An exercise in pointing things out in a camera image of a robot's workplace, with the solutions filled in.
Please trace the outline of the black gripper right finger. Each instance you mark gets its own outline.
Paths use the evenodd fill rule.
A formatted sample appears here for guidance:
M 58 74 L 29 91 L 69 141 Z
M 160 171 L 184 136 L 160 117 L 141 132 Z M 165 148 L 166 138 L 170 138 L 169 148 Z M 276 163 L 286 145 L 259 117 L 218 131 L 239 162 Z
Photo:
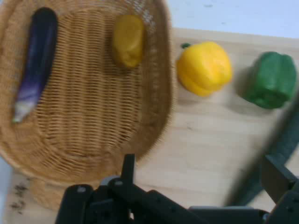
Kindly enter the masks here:
M 261 163 L 261 184 L 275 203 L 267 224 L 299 222 L 299 179 L 274 157 L 266 155 Z

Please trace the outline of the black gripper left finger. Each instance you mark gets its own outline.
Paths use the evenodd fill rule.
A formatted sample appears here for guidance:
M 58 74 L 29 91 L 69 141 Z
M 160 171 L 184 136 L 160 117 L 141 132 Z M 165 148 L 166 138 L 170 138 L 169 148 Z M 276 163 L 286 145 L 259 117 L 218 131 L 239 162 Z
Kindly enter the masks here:
M 105 178 L 97 189 L 88 184 L 69 186 L 63 195 L 56 224 L 145 224 L 147 213 L 140 206 L 129 205 L 109 190 Z

